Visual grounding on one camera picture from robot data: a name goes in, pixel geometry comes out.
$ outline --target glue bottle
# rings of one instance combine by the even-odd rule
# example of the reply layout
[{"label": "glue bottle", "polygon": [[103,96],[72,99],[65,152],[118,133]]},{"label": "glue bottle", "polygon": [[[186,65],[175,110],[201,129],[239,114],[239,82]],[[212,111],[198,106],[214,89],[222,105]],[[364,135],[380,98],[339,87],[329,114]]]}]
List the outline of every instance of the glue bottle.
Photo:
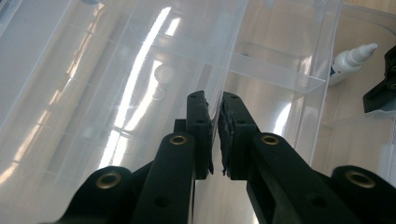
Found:
[{"label": "glue bottle", "polygon": [[338,54],[332,61],[329,86],[332,86],[361,70],[363,63],[373,55],[377,48],[378,45],[373,43],[362,45],[352,50],[346,50]]}]

